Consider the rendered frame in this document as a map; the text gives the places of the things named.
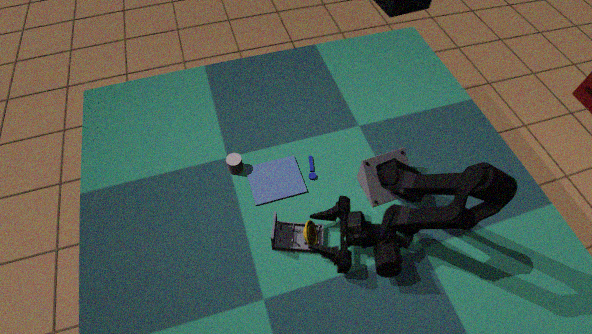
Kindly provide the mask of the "dark blue rod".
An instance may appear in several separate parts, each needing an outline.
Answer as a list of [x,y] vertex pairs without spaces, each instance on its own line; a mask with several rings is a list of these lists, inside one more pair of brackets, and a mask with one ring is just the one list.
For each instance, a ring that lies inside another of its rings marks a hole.
[[309,174],[309,179],[310,180],[315,180],[316,179],[316,174],[314,173],[312,156],[309,156],[309,165],[310,165],[310,172],[311,172]]

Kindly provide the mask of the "blue flat mat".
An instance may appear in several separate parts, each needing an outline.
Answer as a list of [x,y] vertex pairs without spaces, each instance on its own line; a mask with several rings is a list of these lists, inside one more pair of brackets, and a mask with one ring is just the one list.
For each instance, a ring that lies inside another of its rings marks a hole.
[[245,169],[256,206],[307,193],[294,155]]

